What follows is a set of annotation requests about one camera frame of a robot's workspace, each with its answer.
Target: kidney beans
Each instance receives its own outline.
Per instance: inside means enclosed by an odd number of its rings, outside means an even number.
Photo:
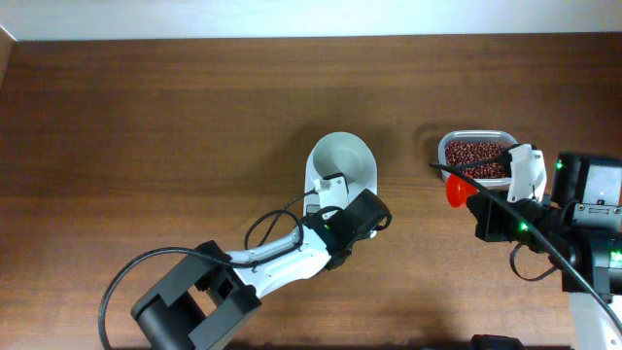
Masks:
[[[445,146],[447,164],[456,166],[479,160],[496,158],[501,155],[503,146],[494,142],[452,141]],[[505,177],[500,164],[492,163],[464,169],[463,172],[474,179],[499,179]]]

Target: red object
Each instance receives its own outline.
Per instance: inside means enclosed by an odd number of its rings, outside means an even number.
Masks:
[[[452,208],[460,208],[467,204],[467,199],[476,194],[477,190],[456,175],[450,175],[446,185],[447,201]]]

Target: white cup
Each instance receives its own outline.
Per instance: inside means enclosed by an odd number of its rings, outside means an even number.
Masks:
[[[348,184],[348,200],[352,201],[364,189],[377,194],[378,177],[376,159],[373,153],[357,135],[348,132],[333,132],[324,136],[315,145],[307,160],[305,191],[313,190],[313,180],[323,179],[335,173],[342,173]],[[319,205],[316,195],[304,200],[304,215],[307,208]]]

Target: transparent food container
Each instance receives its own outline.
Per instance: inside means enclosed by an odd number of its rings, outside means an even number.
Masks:
[[[500,144],[504,147],[509,147],[516,144],[516,139],[503,131],[494,131],[494,130],[463,130],[463,131],[453,131],[445,135],[445,137],[440,140],[438,144],[438,162],[447,165],[447,159],[445,158],[445,146],[452,141],[463,141],[467,143],[473,142],[494,142],[496,144]],[[443,181],[447,181],[450,173],[446,171],[442,171]],[[482,186],[487,188],[496,188],[509,186],[511,181],[510,178],[502,178],[502,179],[475,179]]]

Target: wood grain surface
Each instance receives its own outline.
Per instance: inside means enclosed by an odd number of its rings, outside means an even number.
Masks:
[[[337,130],[375,154],[393,224],[266,297],[235,341],[573,343],[559,272],[515,277],[512,245],[475,238],[427,163],[460,129],[536,144],[551,178],[562,150],[622,157],[621,96],[620,34],[18,43],[0,94],[0,348],[100,348],[97,307],[124,264],[211,239],[242,249]],[[147,345],[129,308],[179,259],[121,283],[114,345]],[[518,263],[548,268],[528,252]]]

